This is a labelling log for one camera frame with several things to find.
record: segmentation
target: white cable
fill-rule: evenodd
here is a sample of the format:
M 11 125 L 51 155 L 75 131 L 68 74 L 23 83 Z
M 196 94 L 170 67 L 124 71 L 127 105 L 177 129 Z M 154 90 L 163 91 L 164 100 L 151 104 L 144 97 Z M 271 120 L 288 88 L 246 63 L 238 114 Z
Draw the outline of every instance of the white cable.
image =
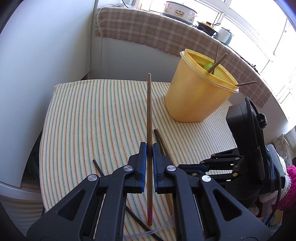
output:
M 155 230 L 151 230 L 151 231 L 148 231 L 148 232 L 145 232 L 145 233 L 132 234 L 132 235 L 124 235 L 122 240 L 128 241 L 128 240 L 131 240 L 131 239 L 138 239 L 138 238 L 141 238 L 141 237 L 145 237 L 147 235 L 150 235 L 150 234 L 157 233 L 157 232 L 159 232 L 162 229 L 174 228 L 174 227 L 175 227 L 175 218 L 174 218 L 174 215 L 172 215 L 169 218 L 169 220 L 164 225 L 162 225 L 160 228 L 157 228 Z
M 96 23 L 98 24 L 98 29 L 99 29 L 99 33 L 100 33 L 100 37 L 101 37 L 101 59 L 100 59 L 100 64 L 101 64 L 101 67 L 102 67 L 102 60 L 103 60 L 103 35 L 102 35 L 102 30 L 101 30 L 101 27 L 100 27 L 100 24 L 99 24 L 99 15 L 102 11 L 102 9 L 108 5 L 112 5 L 114 7 L 117 7 L 117 5 L 114 5 L 112 3 L 108 3 L 108 4 L 105 4 L 104 6 L 102 6 L 100 8 L 100 10 L 98 11 L 98 14 L 96 16 Z

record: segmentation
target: teapot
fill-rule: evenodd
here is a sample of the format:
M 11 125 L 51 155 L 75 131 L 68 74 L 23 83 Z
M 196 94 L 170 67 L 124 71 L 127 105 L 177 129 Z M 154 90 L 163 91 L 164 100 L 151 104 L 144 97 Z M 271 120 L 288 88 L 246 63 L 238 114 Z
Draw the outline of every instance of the teapot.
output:
M 228 45 L 233 37 L 233 34 L 225 28 L 220 28 L 219 31 L 214 36 L 215 39 L 221 41 L 222 43 L 225 43 Z

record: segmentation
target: white wall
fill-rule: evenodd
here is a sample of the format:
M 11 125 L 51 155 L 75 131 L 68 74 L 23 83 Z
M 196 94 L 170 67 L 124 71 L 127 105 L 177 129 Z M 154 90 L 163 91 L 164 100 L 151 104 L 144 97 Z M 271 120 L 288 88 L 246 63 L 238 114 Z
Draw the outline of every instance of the white wall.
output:
M 100 37 L 92 36 L 91 43 L 91 79 L 146 80 L 151 73 L 152 81 L 170 82 L 179 63 L 180 57 L 172 56 L 158 49 L 133 42 L 103 38 L 103 58 L 100 66 Z M 242 93 L 233 94 L 232 104 L 244 102 Z M 295 126 L 289 125 L 285 114 L 276 99 L 271 96 L 260 109 L 266 115 L 268 126 L 264 129 L 266 143 L 285 134 Z
M 25 0 L 0 34 L 0 181 L 20 187 L 59 83 L 90 70 L 94 0 Z
M 112 3 L 112 4 L 122 3 L 122 0 L 99 0 L 97 6 L 102 7 L 108 3 Z
M 0 202 L 14 225 L 27 235 L 28 229 L 42 214 L 43 203 L 39 201 L 26 201 L 0 195 Z

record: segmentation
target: window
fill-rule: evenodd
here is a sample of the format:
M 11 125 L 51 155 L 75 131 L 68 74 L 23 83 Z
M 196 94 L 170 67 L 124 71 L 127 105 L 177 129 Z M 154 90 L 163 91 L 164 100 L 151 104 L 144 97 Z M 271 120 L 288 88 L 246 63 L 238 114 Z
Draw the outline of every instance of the window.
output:
M 232 0 L 230 8 L 242 16 L 275 49 L 286 23 L 286 16 L 273 0 Z
M 256 65 L 283 109 L 296 103 L 296 33 L 274 0 L 173 1 L 197 12 L 194 24 L 207 21 L 221 23 L 216 31 L 230 29 L 229 47 Z M 142 9 L 162 13 L 165 2 L 142 0 Z
M 234 35 L 229 47 L 238 52 L 250 64 L 256 65 L 256 69 L 260 73 L 269 61 L 262 50 L 229 19 L 224 18 L 221 27 L 229 29 Z
M 197 2 L 195 0 L 174 0 L 174 2 L 184 4 L 185 6 L 190 7 L 197 12 L 197 17 L 195 18 L 193 23 L 194 25 L 196 25 L 197 22 L 213 23 L 215 22 L 219 14 L 219 12 L 215 11 L 214 9 L 206 6 L 203 3 Z M 144 10 L 150 10 L 150 11 L 162 13 L 165 7 L 165 3 L 166 1 L 164 0 L 152 0 L 151 5 L 149 5 L 149 8 Z

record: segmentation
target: yellow plastic container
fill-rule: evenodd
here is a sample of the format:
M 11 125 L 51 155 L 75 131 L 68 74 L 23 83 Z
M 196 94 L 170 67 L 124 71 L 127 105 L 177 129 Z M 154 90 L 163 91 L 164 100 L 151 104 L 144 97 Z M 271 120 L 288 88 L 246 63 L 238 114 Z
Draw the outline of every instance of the yellow plastic container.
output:
M 214 75 L 208 73 L 203 67 L 214 61 L 205 55 L 189 49 L 180 55 L 165 96 L 166 107 L 177 121 L 203 121 L 233 93 L 238 93 L 237 81 L 222 65 L 215 68 Z

